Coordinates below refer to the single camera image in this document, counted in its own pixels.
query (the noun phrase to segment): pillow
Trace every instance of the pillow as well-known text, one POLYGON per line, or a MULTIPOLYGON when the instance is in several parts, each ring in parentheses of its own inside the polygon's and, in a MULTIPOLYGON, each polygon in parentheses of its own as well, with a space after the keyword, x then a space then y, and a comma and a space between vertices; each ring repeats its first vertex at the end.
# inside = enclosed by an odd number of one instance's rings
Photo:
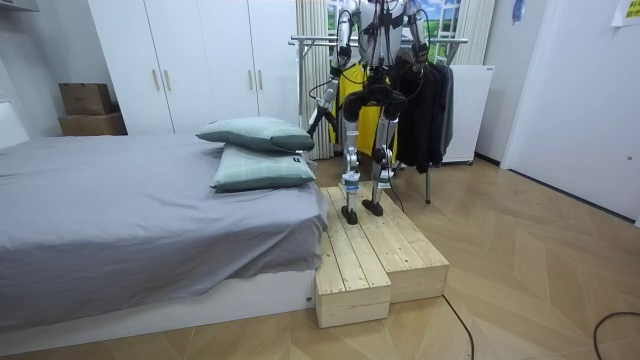
POLYGON ((257 152, 226 144, 211 187, 217 190, 252 190, 290 187, 315 180, 300 155, 257 152))
POLYGON ((241 145, 259 151, 309 151, 314 145, 311 136, 301 128, 269 117, 216 121, 196 136, 206 141, 241 145))

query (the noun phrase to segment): wardrobe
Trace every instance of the wardrobe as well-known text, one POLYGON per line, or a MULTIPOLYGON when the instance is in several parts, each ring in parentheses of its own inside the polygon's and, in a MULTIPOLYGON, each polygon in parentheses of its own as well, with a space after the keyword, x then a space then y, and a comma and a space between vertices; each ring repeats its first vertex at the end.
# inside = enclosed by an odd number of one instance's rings
POLYGON ((295 0, 90 0, 131 135, 270 116, 298 124, 295 0))

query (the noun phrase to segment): wooden floor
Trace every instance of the wooden floor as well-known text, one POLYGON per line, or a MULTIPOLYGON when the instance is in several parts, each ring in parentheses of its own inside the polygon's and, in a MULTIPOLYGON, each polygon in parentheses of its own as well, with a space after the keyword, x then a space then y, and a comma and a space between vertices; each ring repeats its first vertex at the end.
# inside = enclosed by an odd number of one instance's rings
MULTIPOLYGON (((319 163, 335 186, 339 160, 319 163)), ((480 160, 394 178, 407 215, 450 262, 445 294, 469 324, 476 359, 595 360, 591 332, 640 311, 640 229, 480 160)), ((640 359, 640 319, 600 331, 603 357, 640 359)), ((314 310, 144 335, 11 359, 469 359, 441 298, 393 304, 389 317, 319 329, 314 310)))

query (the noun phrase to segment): gray bedsheet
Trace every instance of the gray bedsheet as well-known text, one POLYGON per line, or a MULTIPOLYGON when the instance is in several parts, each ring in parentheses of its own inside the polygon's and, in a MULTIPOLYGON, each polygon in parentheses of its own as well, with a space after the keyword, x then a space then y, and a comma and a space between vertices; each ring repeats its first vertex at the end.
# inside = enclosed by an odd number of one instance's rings
POLYGON ((172 135, 0 149, 0 331, 317 267, 317 187, 216 193, 220 146, 172 135))

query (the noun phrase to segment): black jacket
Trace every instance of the black jacket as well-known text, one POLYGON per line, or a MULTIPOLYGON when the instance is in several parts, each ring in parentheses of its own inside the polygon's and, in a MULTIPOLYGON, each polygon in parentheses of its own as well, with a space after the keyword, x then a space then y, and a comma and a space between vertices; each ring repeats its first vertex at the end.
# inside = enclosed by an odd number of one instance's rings
POLYGON ((424 173, 439 166, 453 129, 453 73, 448 66, 429 64, 422 81, 407 63, 401 69, 399 89, 408 99, 398 122, 397 160, 424 173))

